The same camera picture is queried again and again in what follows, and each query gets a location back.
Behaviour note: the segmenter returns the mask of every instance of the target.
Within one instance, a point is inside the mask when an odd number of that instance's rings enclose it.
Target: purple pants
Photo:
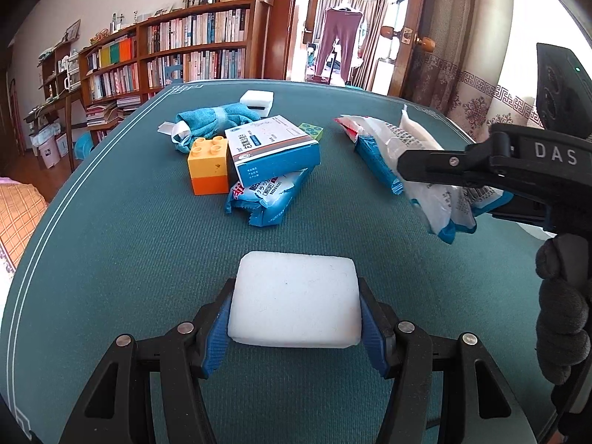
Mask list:
[[[349,69],[352,65],[353,50],[360,21],[362,21],[362,13],[334,10],[333,8],[325,11],[325,25],[314,73],[316,76],[323,73],[327,57],[333,51],[333,43],[336,38],[339,38],[339,44],[341,45],[341,78],[343,81],[349,79]]]

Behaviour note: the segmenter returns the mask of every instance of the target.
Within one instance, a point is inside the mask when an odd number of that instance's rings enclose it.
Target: green box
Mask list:
[[[302,124],[298,128],[301,128],[302,130],[304,130],[307,134],[309,134],[311,137],[313,137],[316,141],[321,140],[321,137],[323,136],[324,129],[322,127],[315,127],[314,125],[311,125],[311,124]]]

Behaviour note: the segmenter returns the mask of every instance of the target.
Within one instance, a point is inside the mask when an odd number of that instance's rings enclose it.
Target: metal screw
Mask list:
[[[406,320],[404,320],[403,322],[399,322],[399,325],[397,327],[401,332],[405,332],[405,334],[410,334],[415,330],[415,326],[412,323],[407,322]]]
[[[464,334],[462,340],[465,344],[468,344],[470,346],[474,346],[478,342],[477,337],[473,334]]]
[[[117,338],[117,340],[115,341],[115,344],[117,344],[119,347],[125,347],[130,342],[131,342],[131,337],[128,335],[123,335],[123,336],[119,336]]]
[[[193,332],[193,324],[191,322],[183,322],[177,326],[177,332],[179,334],[190,334]]]

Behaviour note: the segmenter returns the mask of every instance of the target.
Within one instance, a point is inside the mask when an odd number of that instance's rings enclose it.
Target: green table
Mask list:
[[[180,111],[275,93],[272,113],[324,127],[322,164],[274,228],[223,214],[225,196],[196,197],[186,156],[156,132]],[[341,114],[397,124],[403,101],[324,85],[209,81],[165,88],[102,142],[49,206],[23,256],[0,330],[0,393],[45,444],[58,441],[114,337],[164,334],[211,301],[251,250],[352,258],[376,297],[431,334],[482,338],[535,431],[551,385],[535,356],[541,242],[511,222],[478,219],[448,246],[387,191],[333,122]],[[446,149],[468,140],[441,114],[409,115]],[[438,416],[434,379],[430,418]],[[166,442],[155,377],[156,433]],[[203,394],[220,444],[372,443],[391,383],[362,346],[272,349],[231,343]],[[433,440],[437,429],[430,431]]]

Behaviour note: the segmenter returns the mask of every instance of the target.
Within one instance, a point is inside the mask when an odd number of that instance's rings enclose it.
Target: door handle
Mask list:
[[[433,53],[436,48],[436,42],[429,37],[420,37],[411,28],[403,28],[400,32],[396,32],[392,26],[383,26],[380,29],[381,37],[392,40],[397,37],[401,43],[405,45],[419,45],[427,53]]]

